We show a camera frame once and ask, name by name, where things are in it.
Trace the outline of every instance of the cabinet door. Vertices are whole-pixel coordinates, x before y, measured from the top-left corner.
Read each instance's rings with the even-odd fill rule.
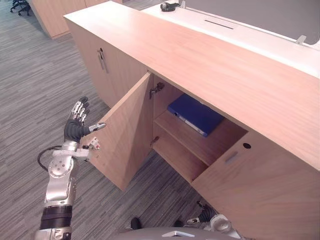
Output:
[[[85,5],[87,8],[97,5],[97,4],[102,4],[107,2],[108,0],[85,0]]]
[[[113,107],[147,68],[91,32],[66,20],[100,98]]]
[[[153,76],[147,72],[100,120],[106,127],[82,139],[94,137],[100,150],[92,150],[90,162],[121,190],[124,190],[151,150],[153,99],[149,91]]]
[[[257,133],[191,185],[245,237],[319,239],[319,172]]]

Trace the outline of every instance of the floor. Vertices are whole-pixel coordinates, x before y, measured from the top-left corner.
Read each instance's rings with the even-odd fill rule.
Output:
[[[137,9],[159,0],[130,0]],[[10,13],[0,1],[0,238],[33,239],[40,226],[48,174],[38,153],[63,142],[67,115],[80,96],[90,101],[87,124],[109,108],[98,98],[70,35],[51,40],[31,13]],[[50,154],[43,157],[47,165]],[[140,217],[144,227],[171,226],[199,215],[203,200],[152,152],[125,192],[90,163],[81,162],[72,239],[105,240]]]

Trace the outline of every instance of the blue folder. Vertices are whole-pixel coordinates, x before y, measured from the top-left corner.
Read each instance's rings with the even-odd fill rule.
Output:
[[[181,95],[167,109],[204,137],[224,119],[222,115],[187,94]]]

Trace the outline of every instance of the wooden panel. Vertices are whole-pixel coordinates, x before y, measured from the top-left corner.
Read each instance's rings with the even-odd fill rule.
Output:
[[[112,107],[146,74],[147,68],[100,38],[95,43],[97,49],[103,50],[107,71],[102,85],[107,97],[105,103]]]
[[[213,164],[247,132],[224,119],[208,137],[204,137],[169,111],[157,117],[155,122],[207,166]]]
[[[319,172],[257,133],[247,133],[192,186],[246,237],[320,237]]]
[[[320,170],[316,77],[121,4],[106,2],[67,18]]]
[[[68,27],[97,93],[109,107],[113,107],[146,74],[147,68],[78,25],[68,22]],[[103,50],[103,68],[99,49]]]
[[[192,183],[206,170],[207,166],[201,160],[167,134],[159,125],[153,125],[153,132],[154,136],[159,137],[159,140],[153,144],[153,149],[189,183]]]
[[[97,5],[97,4],[102,4],[107,2],[108,0],[85,0],[85,5],[87,8]]]
[[[151,74],[146,73],[136,85],[99,121],[106,127],[83,138],[88,144],[94,137],[100,150],[93,150],[90,162],[124,190],[151,150],[153,139],[153,100],[149,89]]]
[[[169,104],[184,94],[179,88],[172,86],[159,76],[154,76],[154,86],[157,83],[163,83],[164,88],[153,96],[153,118],[156,119],[160,114],[167,110]]]
[[[85,9],[85,0],[60,0],[65,14],[73,13],[75,11]]]
[[[76,46],[82,55],[96,92],[109,107],[114,106],[111,102],[113,103],[112,100],[117,97],[111,82],[108,81],[109,79],[107,78],[105,69],[101,66],[101,62],[99,61],[100,55],[97,52],[101,40],[74,23],[69,22],[68,27],[75,40]]]
[[[107,2],[108,0],[85,0],[85,5],[87,8],[97,5],[97,4],[102,4]],[[118,4],[122,4],[122,0],[114,0],[113,2],[116,2]]]
[[[68,26],[63,18],[66,12],[61,5],[61,0],[32,0],[30,5],[43,30],[50,37],[53,38],[68,31]]]

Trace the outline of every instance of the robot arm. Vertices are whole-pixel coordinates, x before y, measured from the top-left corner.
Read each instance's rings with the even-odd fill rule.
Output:
[[[48,167],[49,183],[46,188],[40,229],[35,240],[70,240],[72,207],[76,197],[78,160],[89,158],[89,150],[79,148],[83,136],[106,126],[105,123],[85,127],[89,113],[88,98],[81,97],[74,105],[64,128],[61,150],[53,152]]]

